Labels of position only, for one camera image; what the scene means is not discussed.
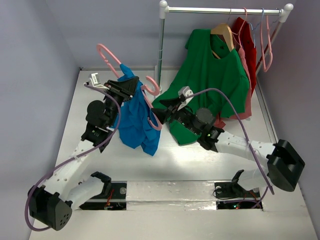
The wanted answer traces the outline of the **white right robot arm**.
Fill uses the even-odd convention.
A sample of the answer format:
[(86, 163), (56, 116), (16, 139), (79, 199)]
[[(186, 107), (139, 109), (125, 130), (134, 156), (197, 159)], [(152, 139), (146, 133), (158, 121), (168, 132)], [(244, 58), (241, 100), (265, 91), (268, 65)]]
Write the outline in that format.
[(286, 192), (296, 189), (305, 162), (286, 140), (277, 143), (248, 141), (213, 125), (215, 118), (207, 108), (193, 112), (190, 107), (181, 107), (179, 98), (165, 100), (165, 109), (152, 108), (159, 121), (177, 121), (189, 132), (198, 136), (197, 142), (207, 151), (235, 155), (257, 164), (256, 170), (239, 170), (230, 183), (235, 196), (248, 190), (275, 186)]

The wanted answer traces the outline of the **pink plastic hanger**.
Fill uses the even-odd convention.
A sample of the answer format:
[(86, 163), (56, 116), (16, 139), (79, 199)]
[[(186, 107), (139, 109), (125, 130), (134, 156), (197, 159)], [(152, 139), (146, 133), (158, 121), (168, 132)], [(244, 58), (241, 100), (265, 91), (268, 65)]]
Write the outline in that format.
[[(113, 65), (110, 63), (110, 61), (107, 59), (107, 57), (103, 54), (103, 50), (106, 51), (113, 59), (114, 61), (118, 64), (121, 65), (122, 62), (116, 57), (116, 55), (114, 55), (112, 53), (112, 51), (110, 51), (105, 45), (98, 43), (96, 45), (96, 50), (99, 53), (99, 55), (101, 56), (101, 58), (103, 59), (103, 61), (108, 65), (108, 67), (110, 68), (110, 70), (114, 73), (114, 75), (119, 79), (120, 75), (117, 73), (117, 71), (115, 70), (115, 68), (113, 67)], [(147, 95), (145, 92), (148, 92), (149, 94), (151, 94), (152, 96), (157, 96), (160, 93), (160, 87), (158, 86), (158, 84), (156, 83), (156, 81), (150, 77), (150, 76), (146, 76), (145, 77), (146, 80), (152, 85), (152, 89), (148, 87), (148, 85), (144, 84), (140, 87), (144, 100), (147, 103), (147, 105), (149, 106), (150, 109), (153, 108), (152, 103), (150, 102), (150, 100), (148, 99)], [(153, 116), (156, 120), (156, 124), (154, 124), (151, 120), (150, 117), (148, 117), (148, 123), (151, 125), (151, 127), (157, 131), (160, 131), (162, 129), (162, 124), (159, 121), (159, 119), (155, 116), (155, 114), (153, 113)]]

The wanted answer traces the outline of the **blue t-shirt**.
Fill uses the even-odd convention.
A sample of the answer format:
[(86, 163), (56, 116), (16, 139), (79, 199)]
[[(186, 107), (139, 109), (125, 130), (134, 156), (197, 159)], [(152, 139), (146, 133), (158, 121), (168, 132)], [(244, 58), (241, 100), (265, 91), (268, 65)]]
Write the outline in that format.
[(116, 118), (112, 128), (119, 125), (119, 138), (124, 145), (132, 149), (141, 147), (146, 154), (154, 156), (161, 132), (152, 127), (157, 121), (145, 100), (142, 86), (139, 80), (133, 98), (121, 106), (121, 117)]

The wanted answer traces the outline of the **green t-shirt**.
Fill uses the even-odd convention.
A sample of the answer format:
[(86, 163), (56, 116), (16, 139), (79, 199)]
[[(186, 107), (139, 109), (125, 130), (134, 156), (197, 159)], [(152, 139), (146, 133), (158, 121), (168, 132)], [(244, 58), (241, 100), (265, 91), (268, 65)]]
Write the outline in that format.
[(225, 94), (220, 95), (213, 89), (219, 89), (222, 83), (226, 57), (231, 51), (217, 35), (211, 34), (210, 29), (193, 30), (185, 48), (186, 58), (173, 82), (167, 91), (153, 101), (152, 105), (154, 108), (164, 108), (160, 100), (176, 98), (178, 91), (185, 86), (189, 86), (194, 93), (211, 89), (194, 97), (188, 106), (194, 112), (200, 108), (209, 109), (216, 118), (214, 126), (223, 128), (225, 123), (222, 120), (230, 118), (237, 111)]

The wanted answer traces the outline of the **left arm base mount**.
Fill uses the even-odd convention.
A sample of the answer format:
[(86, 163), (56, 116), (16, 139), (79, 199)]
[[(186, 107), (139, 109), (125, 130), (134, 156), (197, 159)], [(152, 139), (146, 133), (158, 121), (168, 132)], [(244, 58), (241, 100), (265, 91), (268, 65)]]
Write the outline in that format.
[(81, 210), (126, 210), (126, 181), (112, 181), (111, 177), (98, 171), (91, 174), (91, 177), (99, 179), (103, 187), (100, 194), (93, 196), (79, 207)]

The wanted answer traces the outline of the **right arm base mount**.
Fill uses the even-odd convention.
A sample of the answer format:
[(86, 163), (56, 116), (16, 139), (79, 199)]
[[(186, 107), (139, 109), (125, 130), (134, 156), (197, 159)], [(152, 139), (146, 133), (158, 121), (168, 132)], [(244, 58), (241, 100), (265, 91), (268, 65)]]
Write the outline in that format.
[(245, 190), (238, 184), (244, 170), (239, 170), (231, 181), (218, 181), (214, 184), (212, 195), (216, 199), (218, 210), (262, 209), (262, 203), (258, 203), (260, 191)]

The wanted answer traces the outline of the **red t-shirt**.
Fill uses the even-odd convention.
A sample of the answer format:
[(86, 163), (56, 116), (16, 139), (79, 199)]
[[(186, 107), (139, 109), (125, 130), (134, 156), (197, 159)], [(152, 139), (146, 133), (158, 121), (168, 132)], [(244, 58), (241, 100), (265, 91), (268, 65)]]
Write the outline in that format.
[(247, 64), (249, 77), (251, 81), (251, 93), (253, 94), (257, 80), (256, 80), (256, 59), (257, 59), (257, 50), (252, 40), (251, 36), (251, 26), (250, 24), (238, 17), (232, 26), (232, 31), (238, 33), (240, 30), (239, 38), (241, 46), (245, 53), (245, 61)]

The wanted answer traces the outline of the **wooden hanger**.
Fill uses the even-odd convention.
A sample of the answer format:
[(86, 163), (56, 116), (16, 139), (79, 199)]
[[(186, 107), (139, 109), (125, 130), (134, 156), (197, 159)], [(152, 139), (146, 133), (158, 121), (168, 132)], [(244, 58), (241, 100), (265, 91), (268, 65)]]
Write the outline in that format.
[(211, 35), (221, 35), (223, 39), (225, 40), (225, 43), (228, 47), (228, 50), (231, 52), (234, 47), (233, 42), (233, 33), (231, 28), (226, 23), (221, 23), (217, 25), (216, 27), (212, 28), (210, 30)]

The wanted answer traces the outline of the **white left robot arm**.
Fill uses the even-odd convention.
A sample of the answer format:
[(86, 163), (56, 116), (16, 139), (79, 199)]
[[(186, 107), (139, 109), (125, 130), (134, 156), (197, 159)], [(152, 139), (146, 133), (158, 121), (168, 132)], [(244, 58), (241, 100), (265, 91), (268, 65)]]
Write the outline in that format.
[(27, 216), (47, 228), (59, 231), (70, 220), (74, 210), (92, 197), (108, 198), (113, 194), (112, 180), (86, 168), (101, 154), (115, 133), (121, 119), (120, 107), (135, 95), (139, 78), (124, 81), (108, 80), (105, 84), (86, 82), (87, 88), (104, 94), (103, 100), (94, 100), (86, 110), (86, 128), (73, 155), (56, 166), (28, 192)]

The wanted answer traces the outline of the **pink t-shirt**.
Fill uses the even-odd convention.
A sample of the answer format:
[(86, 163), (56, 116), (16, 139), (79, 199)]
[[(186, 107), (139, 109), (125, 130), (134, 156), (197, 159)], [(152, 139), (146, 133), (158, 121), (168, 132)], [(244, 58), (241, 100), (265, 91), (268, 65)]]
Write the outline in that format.
[(251, 77), (242, 47), (232, 50), (226, 57), (219, 89), (229, 98), (241, 120), (252, 115)]

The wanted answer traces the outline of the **white clothes rack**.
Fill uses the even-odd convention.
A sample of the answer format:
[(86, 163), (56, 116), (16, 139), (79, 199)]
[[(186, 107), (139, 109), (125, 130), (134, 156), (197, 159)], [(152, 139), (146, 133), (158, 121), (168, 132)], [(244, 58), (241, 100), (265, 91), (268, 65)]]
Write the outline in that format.
[(264, 17), (256, 33), (257, 69), (261, 57), (268, 57), (282, 25), (296, 6), (294, 0), (161, 0), (159, 7), (158, 60), (154, 76), (164, 92), (173, 78), (167, 71), (176, 71), (184, 61), (185, 43), (194, 29), (233, 25), (237, 17), (255, 27)]

